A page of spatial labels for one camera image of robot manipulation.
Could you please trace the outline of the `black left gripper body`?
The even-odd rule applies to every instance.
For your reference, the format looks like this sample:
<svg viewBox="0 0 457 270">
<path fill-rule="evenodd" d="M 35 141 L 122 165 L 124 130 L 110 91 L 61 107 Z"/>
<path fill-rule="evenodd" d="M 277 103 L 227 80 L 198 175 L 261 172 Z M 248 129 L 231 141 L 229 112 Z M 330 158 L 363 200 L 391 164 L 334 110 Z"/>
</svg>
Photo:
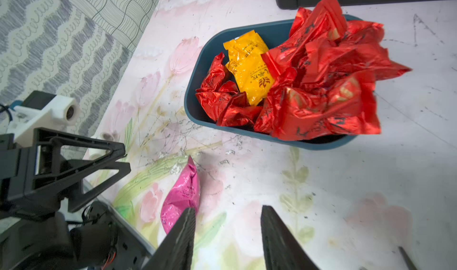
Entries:
<svg viewBox="0 0 457 270">
<path fill-rule="evenodd" d="M 39 198 L 35 189 L 38 147 L 18 148 L 13 137 L 1 135 L 1 219 L 47 220 L 57 200 Z"/>
</svg>

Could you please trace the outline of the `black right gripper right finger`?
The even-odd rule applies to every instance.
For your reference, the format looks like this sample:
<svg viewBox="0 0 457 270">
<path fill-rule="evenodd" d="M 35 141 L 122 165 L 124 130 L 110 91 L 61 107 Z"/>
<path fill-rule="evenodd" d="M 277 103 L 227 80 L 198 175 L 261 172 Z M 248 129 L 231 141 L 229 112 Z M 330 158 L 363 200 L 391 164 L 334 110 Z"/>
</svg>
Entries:
<svg viewBox="0 0 457 270">
<path fill-rule="evenodd" d="M 318 270 L 271 206 L 262 207 L 261 234 L 267 270 Z"/>
</svg>

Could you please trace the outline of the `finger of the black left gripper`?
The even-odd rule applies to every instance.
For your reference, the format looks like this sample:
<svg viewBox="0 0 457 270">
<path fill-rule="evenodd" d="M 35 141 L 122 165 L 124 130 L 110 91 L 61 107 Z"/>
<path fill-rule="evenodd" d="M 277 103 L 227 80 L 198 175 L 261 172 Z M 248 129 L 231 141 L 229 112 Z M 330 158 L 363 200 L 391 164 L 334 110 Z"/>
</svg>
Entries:
<svg viewBox="0 0 457 270">
<path fill-rule="evenodd" d="M 92 139 L 81 135 L 74 135 L 49 128 L 35 128 L 33 133 L 33 145 L 37 147 L 39 158 L 39 170 L 60 170 L 62 165 L 61 148 L 63 146 L 82 147 L 87 149 L 99 149 L 104 151 L 101 158 L 118 160 L 126 154 L 123 143 Z"/>
<path fill-rule="evenodd" d="M 131 172 L 128 162 L 114 161 L 102 164 L 88 160 L 72 160 L 70 163 L 78 167 L 57 183 L 58 187 L 63 188 L 62 196 L 68 200 L 69 213 L 81 210 Z M 91 177 L 92 174 L 105 174 L 105 177 L 98 180 L 95 185 L 86 185 L 86 178 Z"/>
</svg>

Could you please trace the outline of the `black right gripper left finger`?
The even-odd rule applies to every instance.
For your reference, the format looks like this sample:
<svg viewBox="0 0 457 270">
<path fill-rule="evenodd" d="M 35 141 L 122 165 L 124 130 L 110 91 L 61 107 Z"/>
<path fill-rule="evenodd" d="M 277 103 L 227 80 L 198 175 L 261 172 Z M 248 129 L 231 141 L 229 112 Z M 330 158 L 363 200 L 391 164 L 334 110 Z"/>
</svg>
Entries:
<svg viewBox="0 0 457 270">
<path fill-rule="evenodd" d="M 194 253 L 195 227 L 195 209 L 187 208 L 142 269 L 190 270 Z"/>
</svg>

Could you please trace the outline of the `magenta tea bag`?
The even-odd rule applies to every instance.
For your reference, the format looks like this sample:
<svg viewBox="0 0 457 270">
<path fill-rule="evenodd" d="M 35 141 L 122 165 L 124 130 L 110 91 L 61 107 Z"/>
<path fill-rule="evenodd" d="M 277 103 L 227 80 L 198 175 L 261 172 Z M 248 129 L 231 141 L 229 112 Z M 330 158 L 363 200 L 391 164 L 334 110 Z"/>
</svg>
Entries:
<svg viewBox="0 0 457 270">
<path fill-rule="evenodd" d="M 201 198 L 201 184 L 197 167 L 191 156 L 180 173 L 176 183 L 166 196 L 161 209 L 161 223 L 166 234 L 174 227 L 181 214 L 192 208 L 198 213 Z"/>
</svg>

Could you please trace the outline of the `yellow tea bag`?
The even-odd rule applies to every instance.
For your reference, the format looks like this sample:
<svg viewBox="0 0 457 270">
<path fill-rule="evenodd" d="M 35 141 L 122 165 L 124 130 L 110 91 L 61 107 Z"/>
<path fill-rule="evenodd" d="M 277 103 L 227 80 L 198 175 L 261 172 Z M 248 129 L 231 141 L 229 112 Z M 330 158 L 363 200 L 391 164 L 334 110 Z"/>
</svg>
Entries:
<svg viewBox="0 0 457 270">
<path fill-rule="evenodd" d="M 225 42 L 223 46 L 229 58 L 226 67 L 233 74 L 240 92 L 247 95 L 251 106 L 257 106 L 275 83 L 262 59 L 269 48 L 254 30 Z"/>
</svg>

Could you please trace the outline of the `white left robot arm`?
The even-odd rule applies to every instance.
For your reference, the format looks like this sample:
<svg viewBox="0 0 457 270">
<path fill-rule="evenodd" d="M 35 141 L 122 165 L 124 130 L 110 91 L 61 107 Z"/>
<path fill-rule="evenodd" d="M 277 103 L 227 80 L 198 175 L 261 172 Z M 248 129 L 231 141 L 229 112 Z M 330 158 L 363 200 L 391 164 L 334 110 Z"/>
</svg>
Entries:
<svg viewBox="0 0 457 270">
<path fill-rule="evenodd" d="M 4 270 L 140 270 L 151 248 L 99 196 L 130 172 L 125 145 L 36 128 L 30 147 L 1 136 Z"/>
</svg>

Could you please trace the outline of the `pile of red tea bags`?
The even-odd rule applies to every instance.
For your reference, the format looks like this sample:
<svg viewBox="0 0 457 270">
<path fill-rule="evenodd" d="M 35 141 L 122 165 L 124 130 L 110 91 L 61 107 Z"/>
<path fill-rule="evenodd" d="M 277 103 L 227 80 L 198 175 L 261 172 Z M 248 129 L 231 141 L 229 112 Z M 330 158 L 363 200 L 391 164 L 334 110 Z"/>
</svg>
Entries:
<svg viewBox="0 0 457 270">
<path fill-rule="evenodd" d="M 240 92 L 223 46 L 251 30 L 269 48 L 262 59 L 275 80 L 257 106 Z M 382 24 L 348 19 L 338 0 L 299 8 L 293 21 L 223 31 L 197 60 L 186 110 L 218 129 L 297 145 L 380 134 L 376 83 L 410 71 L 390 59 L 383 38 Z"/>
</svg>

